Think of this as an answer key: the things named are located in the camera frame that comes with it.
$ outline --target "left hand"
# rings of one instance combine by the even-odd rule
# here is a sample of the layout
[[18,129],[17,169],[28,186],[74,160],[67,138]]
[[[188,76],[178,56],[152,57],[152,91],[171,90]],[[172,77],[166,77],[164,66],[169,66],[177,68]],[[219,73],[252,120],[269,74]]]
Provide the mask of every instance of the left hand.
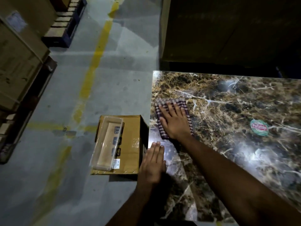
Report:
[[161,173],[166,172],[166,161],[164,157],[164,146],[160,142],[153,142],[147,149],[139,168],[137,186],[135,193],[149,198],[154,187],[161,180]]

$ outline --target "dark blue pallet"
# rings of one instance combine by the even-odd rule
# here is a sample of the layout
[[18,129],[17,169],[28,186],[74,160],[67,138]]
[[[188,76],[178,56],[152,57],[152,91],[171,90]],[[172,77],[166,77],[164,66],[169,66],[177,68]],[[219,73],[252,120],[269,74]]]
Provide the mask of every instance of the dark blue pallet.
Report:
[[[69,12],[59,12],[59,17],[71,17],[68,25],[65,27],[60,26],[52,26],[49,31],[46,33],[44,37],[42,37],[42,41],[47,47],[61,47],[61,48],[69,48],[74,37],[77,26],[80,22],[80,19],[85,11],[87,5],[86,0],[79,0],[76,7],[69,7]],[[53,32],[58,31],[59,36],[54,35]]]

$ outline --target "wooden pallet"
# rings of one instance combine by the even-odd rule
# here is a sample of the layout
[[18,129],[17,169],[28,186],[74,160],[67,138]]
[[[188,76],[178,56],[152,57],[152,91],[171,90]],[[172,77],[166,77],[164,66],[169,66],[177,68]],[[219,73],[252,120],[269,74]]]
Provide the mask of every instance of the wooden pallet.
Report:
[[8,162],[56,67],[48,57],[17,112],[0,121],[0,164]]
[[47,47],[70,47],[86,5],[86,0],[71,0],[67,12],[57,12],[58,18],[42,37],[44,44]]

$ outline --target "label sticker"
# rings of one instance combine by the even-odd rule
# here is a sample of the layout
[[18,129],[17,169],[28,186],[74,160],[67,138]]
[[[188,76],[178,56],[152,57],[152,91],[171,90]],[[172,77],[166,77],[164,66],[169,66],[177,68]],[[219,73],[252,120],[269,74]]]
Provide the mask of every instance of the label sticker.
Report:
[[16,32],[21,32],[27,23],[23,20],[18,11],[13,11],[8,17],[6,17],[7,22]]
[[119,169],[120,159],[114,159],[112,169]]
[[250,127],[254,133],[260,136],[267,136],[269,134],[269,126],[262,120],[251,120]]

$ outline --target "purple checkered cloth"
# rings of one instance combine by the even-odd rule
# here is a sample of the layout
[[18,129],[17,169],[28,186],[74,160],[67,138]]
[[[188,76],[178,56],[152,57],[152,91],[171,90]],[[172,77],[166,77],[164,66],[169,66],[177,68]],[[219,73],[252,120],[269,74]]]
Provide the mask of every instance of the purple checkered cloth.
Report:
[[160,109],[159,109],[159,105],[162,105],[163,108],[165,108],[168,111],[168,106],[166,104],[166,102],[170,102],[173,109],[175,109],[174,104],[176,103],[179,108],[184,108],[185,112],[186,112],[186,116],[188,119],[188,123],[189,123],[189,127],[190,127],[190,133],[193,136],[193,128],[192,128],[192,122],[191,122],[191,118],[188,112],[188,108],[187,108],[187,104],[186,104],[186,100],[185,98],[172,98],[172,99],[168,99],[168,98],[157,98],[155,101],[155,110],[156,110],[156,115],[157,115],[157,124],[158,124],[158,128],[161,134],[162,139],[169,139],[168,134],[164,131],[163,126],[160,122],[160,117],[164,117],[163,114],[161,113]]

